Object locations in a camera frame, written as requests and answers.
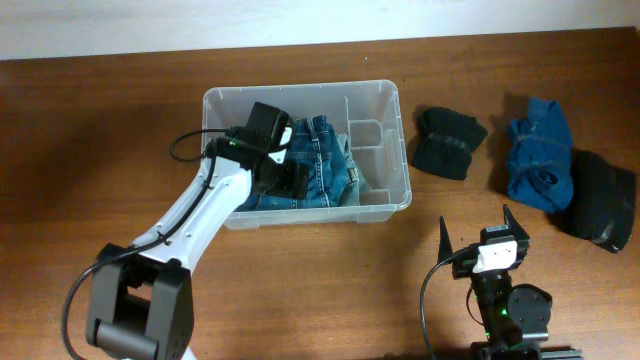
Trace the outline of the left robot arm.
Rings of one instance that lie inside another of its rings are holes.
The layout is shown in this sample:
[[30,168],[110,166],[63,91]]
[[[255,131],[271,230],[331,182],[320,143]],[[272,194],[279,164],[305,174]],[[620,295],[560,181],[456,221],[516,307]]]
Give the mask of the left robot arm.
[[212,130],[200,168],[170,210],[130,246],[107,244],[90,271],[86,341],[115,359],[190,359],[192,275],[252,194],[302,199],[309,170],[285,157],[295,125],[261,102],[243,126]]

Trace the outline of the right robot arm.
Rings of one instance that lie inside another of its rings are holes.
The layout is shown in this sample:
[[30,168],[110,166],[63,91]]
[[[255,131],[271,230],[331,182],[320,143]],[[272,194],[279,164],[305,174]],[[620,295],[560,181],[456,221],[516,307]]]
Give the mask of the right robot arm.
[[508,206],[503,215],[502,225],[482,229],[479,242],[458,251],[441,220],[438,261],[452,267],[454,279],[471,281],[486,335],[470,346],[473,359],[540,359],[540,344],[549,338],[552,297],[531,284],[512,283],[510,272],[524,262],[530,236]]

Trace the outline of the dark blue jeans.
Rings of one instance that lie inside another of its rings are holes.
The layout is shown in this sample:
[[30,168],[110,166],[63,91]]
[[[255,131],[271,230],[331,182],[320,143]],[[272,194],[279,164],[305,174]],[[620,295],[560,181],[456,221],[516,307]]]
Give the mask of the dark blue jeans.
[[338,133],[324,115],[296,121],[295,138],[285,158],[310,167],[308,192],[303,200],[252,195],[239,212],[339,207],[347,169],[337,141]]

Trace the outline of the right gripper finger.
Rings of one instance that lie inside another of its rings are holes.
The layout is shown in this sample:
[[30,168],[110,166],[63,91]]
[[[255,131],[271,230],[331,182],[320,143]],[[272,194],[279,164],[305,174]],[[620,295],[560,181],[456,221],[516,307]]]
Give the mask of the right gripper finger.
[[438,248],[438,262],[443,264],[450,264],[453,256],[453,249],[451,240],[449,237],[446,222],[443,216],[439,218],[439,248]]
[[505,224],[511,230],[515,240],[518,242],[529,241],[530,236],[515,219],[513,213],[511,212],[507,204],[503,205],[503,214],[504,214]]

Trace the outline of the light blue jeans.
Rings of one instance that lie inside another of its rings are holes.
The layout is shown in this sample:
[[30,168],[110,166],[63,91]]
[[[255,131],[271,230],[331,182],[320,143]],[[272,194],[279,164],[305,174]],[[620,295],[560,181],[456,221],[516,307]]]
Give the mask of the light blue jeans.
[[344,157],[348,175],[347,185],[342,192],[340,205],[359,206],[360,196],[368,193],[371,190],[371,186],[353,157],[350,137],[346,133],[341,133],[337,135],[337,141]]

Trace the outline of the blue taped sweater bundle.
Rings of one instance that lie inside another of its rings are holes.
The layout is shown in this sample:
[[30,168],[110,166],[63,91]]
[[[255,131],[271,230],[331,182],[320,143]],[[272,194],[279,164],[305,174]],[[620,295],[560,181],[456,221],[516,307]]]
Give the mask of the blue taped sweater bundle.
[[506,130],[512,144],[508,196],[550,214],[565,210],[574,195],[574,142],[559,103],[531,98],[526,115],[511,121]]

